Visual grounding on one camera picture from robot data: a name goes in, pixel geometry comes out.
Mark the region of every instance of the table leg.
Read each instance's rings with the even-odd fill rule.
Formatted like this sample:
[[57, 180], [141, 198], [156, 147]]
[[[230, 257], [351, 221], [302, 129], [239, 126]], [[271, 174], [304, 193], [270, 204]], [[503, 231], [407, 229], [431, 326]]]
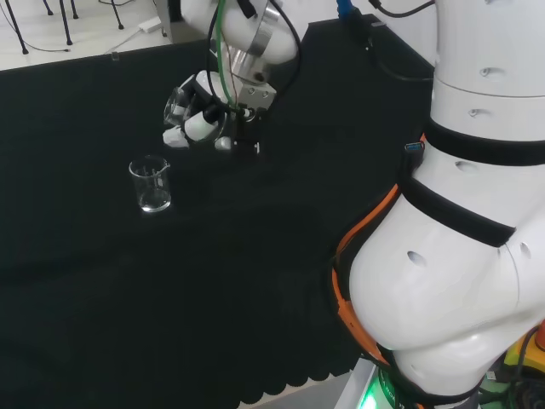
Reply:
[[112, 7], [113, 7], [113, 12], [116, 14], [116, 17], [118, 18], [119, 30], [123, 30], [125, 27], [123, 27], [123, 24], [121, 24], [121, 20], [119, 19], [118, 9], [116, 8], [116, 4], [113, 2], [113, 0], [112, 0]]
[[62, 13], [62, 21], [65, 23], [66, 44], [72, 45], [73, 42], [70, 39], [70, 31], [68, 30], [68, 21], [66, 21], [65, 2], [63, 0], [59, 0], [59, 3], [60, 3], [60, 12]]
[[48, 15], [53, 15], [53, 12], [49, 8], [48, 0], [43, 0], [43, 4], [45, 4], [45, 8], [48, 10]]
[[11, 5], [9, 4], [9, 0], [6, 0], [6, 6], [8, 7], [9, 16], [11, 17], [11, 20], [14, 22], [14, 29], [17, 33], [17, 37], [19, 38], [20, 46], [23, 48], [23, 54], [28, 54], [28, 49], [25, 47], [25, 42], [23, 41], [23, 37], [20, 35], [19, 26], [17, 26], [17, 20], [14, 16], [14, 11], [11, 9]]
[[77, 15], [76, 4], [74, 4], [74, 0], [71, 0], [70, 3], [72, 3], [72, 12], [74, 13], [74, 20], [77, 20], [79, 19], [79, 16]]

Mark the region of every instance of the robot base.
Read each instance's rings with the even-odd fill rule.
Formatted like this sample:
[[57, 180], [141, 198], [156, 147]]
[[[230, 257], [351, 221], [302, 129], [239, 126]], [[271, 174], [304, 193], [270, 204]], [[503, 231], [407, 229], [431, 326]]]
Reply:
[[[407, 407], [403, 402], [399, 402], [398, 408], [395, 407], [394, 386], [388, 379], [386, 373], [378, 368], [370, 375], [367, 388], [358, 403], [357, 409], [412, 409], [421, 408], [420, 405], [409, 405]], [[441, 409], [478, 409], [479, 395], [475, 393], [471, 398], [460, 404], [441, 406]]]

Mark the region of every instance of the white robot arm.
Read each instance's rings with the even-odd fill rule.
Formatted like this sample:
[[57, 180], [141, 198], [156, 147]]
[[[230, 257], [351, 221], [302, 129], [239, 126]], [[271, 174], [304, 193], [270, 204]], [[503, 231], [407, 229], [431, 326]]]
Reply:
[[[277, 96], [277, 90], [267, 83], [269, 66], [297, 56], [299, 38], [279, 10], [282, 2], [220, 1], [224, 10], [222, 41], [216, 44], [216, 52], [221, 57], [218, 60], [223, 61], [221, 72], [201, 71], [175, 89], [164, 115], [167, 124], [175, 125], [163, 135], [170, 147], [187, 148], [193, 142], [210, 140], [218, 150], [236, 146], [237, 141], [221, 135], [231, 118], [232, 100], [246, 121], [261, 115]], [[189, 25], [210, 35], [220, 1], [181, 0], [182, 16]], [[258, 153], [259, 142], [251, 144]]]
[[349, 287], [400, 373], [456, 397], [545, 318], [545, 2], [436, 6], [423, 161], [400, 179]]

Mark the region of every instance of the white wall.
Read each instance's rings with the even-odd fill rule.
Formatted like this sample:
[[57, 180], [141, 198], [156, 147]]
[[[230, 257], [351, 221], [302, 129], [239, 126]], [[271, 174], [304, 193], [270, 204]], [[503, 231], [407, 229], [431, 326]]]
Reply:
[[[437, 17], [435, 6], [404, 19], [391, 19], [377, 12], [367, 0], [352, 0], [362, 14], [376, 14], [388, 26], [427, 61], [434, 64], [437, 43]], [[420, 6], [427, 0], [381, 0], [388, 11], [401, 13]], [[297, 8], [301, 20], [307, 22], [337, 18], [336, 0], [285, 0], [290, 7]]]

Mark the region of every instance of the black table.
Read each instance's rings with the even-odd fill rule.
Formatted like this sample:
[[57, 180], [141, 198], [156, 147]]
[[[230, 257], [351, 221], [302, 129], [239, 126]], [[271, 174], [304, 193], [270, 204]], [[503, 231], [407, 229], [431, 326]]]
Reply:
[[[384, 60], [429, 75], [378, 30]], [[353, 367], [330, 249], [394, 183], [431, 87], [377, 72], [337, 21], [303, 46], [257, 164], [162, 144], [164, 103], [203, 43], [0, 72], [3, 407], [234, 408]], [[157, 217], [128, 173], [148, 153], [173, 165], [175, 205]]]

